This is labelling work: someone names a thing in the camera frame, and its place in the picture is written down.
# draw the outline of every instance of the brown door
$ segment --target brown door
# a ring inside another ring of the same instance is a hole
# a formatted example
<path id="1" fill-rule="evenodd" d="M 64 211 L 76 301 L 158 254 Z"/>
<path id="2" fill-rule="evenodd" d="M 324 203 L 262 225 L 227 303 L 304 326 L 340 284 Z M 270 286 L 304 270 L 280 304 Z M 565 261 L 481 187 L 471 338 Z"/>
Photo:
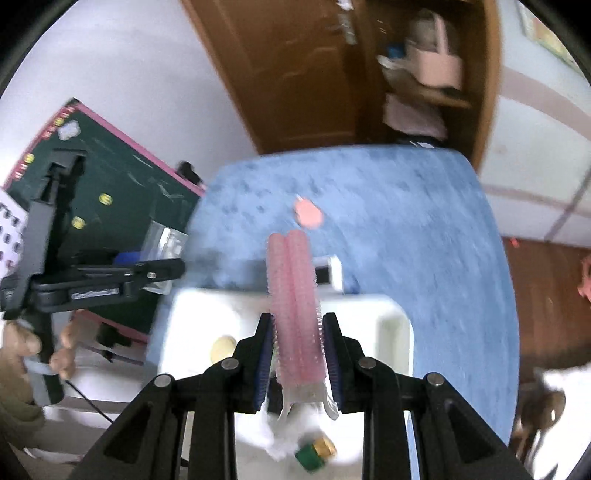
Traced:
<path id="1" fill-rule="evenodd" d="M 348 43 L 340 27 L 357 30 L 355 10 L 336 0 L 183 3 L 260 153 L 367 142 L 366 57 L 359 33 Z"/>

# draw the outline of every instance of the blue tabletop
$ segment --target blue tabletop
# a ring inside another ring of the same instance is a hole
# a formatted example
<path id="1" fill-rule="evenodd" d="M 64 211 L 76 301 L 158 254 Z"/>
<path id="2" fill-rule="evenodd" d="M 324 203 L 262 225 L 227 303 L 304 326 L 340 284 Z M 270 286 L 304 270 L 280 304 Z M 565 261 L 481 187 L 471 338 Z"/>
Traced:
<path id="1" fill-rule="evenodd" d="M 323 226 L 307 231 L 312 252 L 339 257 L 345 291 L 383 293 L 405 310 L 414 376 L 441 372 L 508 441 L 519 368 L 514 293 L 491 209 L 455 151 L 331 148 L 225 167 L 193 216 L 187 274 L 175 288 L 266 291 L 266 241 L 298 228 L 297 195 L 324 212 Z M 152 331 L 152 364 L 171 298 Z"/>

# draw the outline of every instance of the green chalkboard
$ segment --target green chalkboard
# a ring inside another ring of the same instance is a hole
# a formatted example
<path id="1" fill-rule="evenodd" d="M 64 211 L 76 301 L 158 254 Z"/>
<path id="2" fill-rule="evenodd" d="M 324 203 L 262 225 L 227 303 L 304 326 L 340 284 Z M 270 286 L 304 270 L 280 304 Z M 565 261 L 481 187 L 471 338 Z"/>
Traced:
<path id="1" fill-rule="evenodd" d="M 75 148 L 87 154 L 85 173 L 64 226 L 61 257 L 81 249 L 139 251 L 152 220 L 186 231 L 203 194 L 201 188 L 178 176 L 76 99 L 47 123 L 5 185 L 25 210 L 38 193 L 55 148 Z M 147 333 L 158 298 L 144 292 L 141 304 L 102 307 L 95 313 Z"/>

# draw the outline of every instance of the wooden floor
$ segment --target wooden floor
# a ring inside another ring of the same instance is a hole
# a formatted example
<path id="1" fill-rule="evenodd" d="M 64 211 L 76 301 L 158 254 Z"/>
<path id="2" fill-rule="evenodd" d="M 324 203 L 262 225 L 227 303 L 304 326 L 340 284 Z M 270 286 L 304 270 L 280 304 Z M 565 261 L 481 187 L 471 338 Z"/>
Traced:
<path id="1" fill-rule="evenodd" d="M 517 301 L 521 366 L 519 381 L 533 368 L 568 368 L 591 361 L 591 303 L 579 296 L 581 260 L 591 250 L 504 239 Z"/>

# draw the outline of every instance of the wooden shelf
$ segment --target wooden shelf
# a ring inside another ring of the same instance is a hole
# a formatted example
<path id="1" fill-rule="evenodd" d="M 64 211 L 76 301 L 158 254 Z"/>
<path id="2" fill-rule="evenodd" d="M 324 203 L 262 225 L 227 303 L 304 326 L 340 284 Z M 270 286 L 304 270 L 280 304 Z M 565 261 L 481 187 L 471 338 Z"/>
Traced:
<path id="1" fill-rule="evenodd" d="M 421 85 L 409 72 L 397 71 L 394 75 L 388 75 L 387 81 L 392 87 L 392 91 L 401 99 L 423 100 L 432 105 L 454 108 L 472 107 L 466 99 L 452 97 L 438 88 Z"/>

